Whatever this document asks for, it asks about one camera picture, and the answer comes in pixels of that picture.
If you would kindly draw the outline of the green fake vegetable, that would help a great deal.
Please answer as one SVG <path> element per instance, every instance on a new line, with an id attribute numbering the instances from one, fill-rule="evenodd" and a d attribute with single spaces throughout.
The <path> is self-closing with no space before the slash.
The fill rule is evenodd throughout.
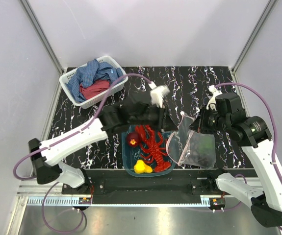
<path id="1" fill-rule="evenodd" d="M 215 141 L 213 139 L 202 139 L 198 146 L 198 152 L 202 155 L 215 155 Z"/>

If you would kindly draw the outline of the clear zip top bag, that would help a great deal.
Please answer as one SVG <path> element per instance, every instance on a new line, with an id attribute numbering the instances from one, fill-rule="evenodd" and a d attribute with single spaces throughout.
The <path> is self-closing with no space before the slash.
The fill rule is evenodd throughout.
<path id="1" fill-rule="evenodd" d="M 216 163 L 216 154 L 202 155 L 198 152 L 198 146 L 202 139 L 215 140 L 214 136 L 190 130 L 189 126 L 196 119 L 183 111 L 180 114 L 182 119 L 178 125 L 178 131 L 174 131 L 166 143 L 168 156 L 179 166 L 193 165 L 202 169 L 212 169 Z"/>

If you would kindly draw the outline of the red fake lobster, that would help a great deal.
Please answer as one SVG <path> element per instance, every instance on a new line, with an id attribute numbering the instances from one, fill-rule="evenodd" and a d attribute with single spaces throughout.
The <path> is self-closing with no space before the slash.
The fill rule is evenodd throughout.
<path id="1" fill-rule="evenodd" d="M 164 158 L 167 156 L 167 153 L 162 146 L 165 144 L 162 133 L 152 130 L 148 125 L 138 125 L 135 127 L 135 131 L 139 134 L 141 140 L 141 160 L 149 165 L 154 173 L 168 170 L 172 164 Z"/>

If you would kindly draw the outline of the red fake apple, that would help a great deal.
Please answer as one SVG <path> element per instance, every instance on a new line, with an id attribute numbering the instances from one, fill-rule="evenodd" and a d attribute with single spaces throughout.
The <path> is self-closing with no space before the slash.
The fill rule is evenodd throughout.
<path id="1" fill-rule="evenodd" d="M 130 132 L 126 137 L 126 142 L 130 147 L 137 147 L 140 144 L 140 136 L 137 132 Z"/>

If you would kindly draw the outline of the yellow fake fruit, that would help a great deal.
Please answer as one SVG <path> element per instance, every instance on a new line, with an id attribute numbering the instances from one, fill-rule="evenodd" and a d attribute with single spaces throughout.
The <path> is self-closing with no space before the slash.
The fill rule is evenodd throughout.
<path id="1" fill-rule="evenodd" d="M 137 160 L 133 169 L 136 174 L 153 173 L 153 169 L 149 165 L 145 164 L 143 160 Z"/>

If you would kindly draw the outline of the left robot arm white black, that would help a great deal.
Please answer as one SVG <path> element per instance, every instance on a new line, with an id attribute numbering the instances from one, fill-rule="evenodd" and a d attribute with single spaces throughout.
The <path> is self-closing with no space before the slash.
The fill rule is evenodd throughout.
<path id="1" fill-rule="evenodd" d="M 90 187 L 86 173 L 63 163 L 62 159 L 89 144 L 126 132 L 132 125 L 148 125 L 161 132 L 177 129 L 165 105 L 159 107 L 149 101 L 124 100 L 105 106 L 97 117 L 59 137 L 42 142 L 29 141 L 37 183 L 61 182 L 80 194 L 86 193 Z"/>

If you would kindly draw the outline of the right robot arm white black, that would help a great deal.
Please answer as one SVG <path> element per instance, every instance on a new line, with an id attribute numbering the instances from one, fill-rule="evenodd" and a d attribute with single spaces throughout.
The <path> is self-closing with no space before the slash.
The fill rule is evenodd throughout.
<path id="1" fill-rule="evenodd" d="M 205 135 L 216 131 L 229 134 L 251 161 L 262 185 L 262 189 L 254 188 L 219 169 L 203 181 L 207 190 L 234 196 L 249 207 L 255 219 L 266 228 L 282 226 L 282 166 L 273 152 L 276 139 L 266 122 L 258 116 L 248 117 L 239 95 L 214 92 L 190 129 Z"/>

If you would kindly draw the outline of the blue plastic container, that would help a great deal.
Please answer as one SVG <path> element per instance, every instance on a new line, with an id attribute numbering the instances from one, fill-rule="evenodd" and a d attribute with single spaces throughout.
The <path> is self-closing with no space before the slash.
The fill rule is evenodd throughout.
<path id="1" fill-rule="evenodd" d="M 170 132 L 154 131 L 148 125 L 131 126 L 122 134 L 122 159 L 126 172 L 134 177 L 155 177 L 175 167 L 166 153 Z"/>

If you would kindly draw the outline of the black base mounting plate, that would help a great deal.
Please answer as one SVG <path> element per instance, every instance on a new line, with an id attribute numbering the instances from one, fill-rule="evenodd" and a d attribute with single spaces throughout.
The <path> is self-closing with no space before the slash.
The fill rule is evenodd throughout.
<path id="1" fill-rule="evenodd" d="M 106 195 L 113 192 L 140 192 L 140 191 L 180 191 L 188 194 L 202 194 L 214 192 L 207 179 L 198 178 L 96 178 L 90 180 L 83 189 L 75 189 L 63 185 L 63 194 L 88 194 Z"/>

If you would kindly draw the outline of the red cloth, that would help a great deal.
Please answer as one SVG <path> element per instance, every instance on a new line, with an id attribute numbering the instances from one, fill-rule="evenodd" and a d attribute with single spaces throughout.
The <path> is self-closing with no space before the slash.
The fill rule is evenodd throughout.
<path id="1" fill-rule="evenodd" d="M 84 88 L 82 85 L 79 87 L 80 98 L 83 100 L 91 99 L 100 93 L 106 91 L 110 87 L 110 82 L 107 80 L 97 80 L 91 86 Z"/>

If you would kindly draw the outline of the white plastic basket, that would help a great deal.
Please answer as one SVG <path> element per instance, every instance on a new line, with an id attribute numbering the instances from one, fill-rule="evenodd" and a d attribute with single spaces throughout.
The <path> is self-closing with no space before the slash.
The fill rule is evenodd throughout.
<path id="1" fill-rule="evenodd" d="M 62 90 L 75 106 L 87 109 L 100 102 L 106 92 L 113 95 L 128 78 L 124 69 L 110 56 L 93 59 L 59 78 Z"/>

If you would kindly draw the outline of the blue patterned cloth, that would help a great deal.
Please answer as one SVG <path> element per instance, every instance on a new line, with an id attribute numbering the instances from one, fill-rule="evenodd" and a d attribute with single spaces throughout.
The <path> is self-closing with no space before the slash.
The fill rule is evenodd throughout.
<path id="1" fill-rule="evenodd" d="M 80 98 L 80 85 L 87 88 L 97 80 L 107 80 L 111 85 L 121 76 L 123 76 L 123 72 L 120 68 L 115 68 L 108 62 L 99 62 L 97 59 L 94 59 L 85 66 L 77 68 L 76 73 L 71 77 L 66 86 L 74 100 L 82 103 L 85 100 Z"/>

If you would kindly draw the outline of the aluminium frame rail front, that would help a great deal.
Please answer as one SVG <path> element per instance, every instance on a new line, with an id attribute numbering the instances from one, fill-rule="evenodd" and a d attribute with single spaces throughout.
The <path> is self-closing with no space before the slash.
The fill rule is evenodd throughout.
<path id="1" fill-rule="evenodd" d="M 17 191 L 17 196 L 44 196 L 54 184 L 55 182 L 39 185 L 36 179 L 21 181 Z M 49 196 L 61 195 L 62 189 L 63 184 L 58 183 L 50 190 Z"/>

